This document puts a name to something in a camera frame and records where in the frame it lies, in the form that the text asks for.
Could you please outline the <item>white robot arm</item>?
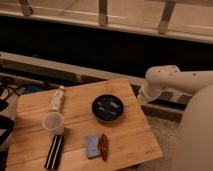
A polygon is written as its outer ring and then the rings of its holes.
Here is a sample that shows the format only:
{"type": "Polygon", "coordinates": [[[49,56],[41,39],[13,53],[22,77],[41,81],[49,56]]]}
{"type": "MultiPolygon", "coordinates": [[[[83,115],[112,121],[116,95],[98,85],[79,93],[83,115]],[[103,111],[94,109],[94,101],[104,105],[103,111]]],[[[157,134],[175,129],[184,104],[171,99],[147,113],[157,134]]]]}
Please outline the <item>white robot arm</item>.
{"type": "Polygon", "coordinates": [[[192,96],[182,115],[171,171],[213,171],[213,70],[151,67],[139,89],[139,103],[156,100],[167,88],[192,96]]]}

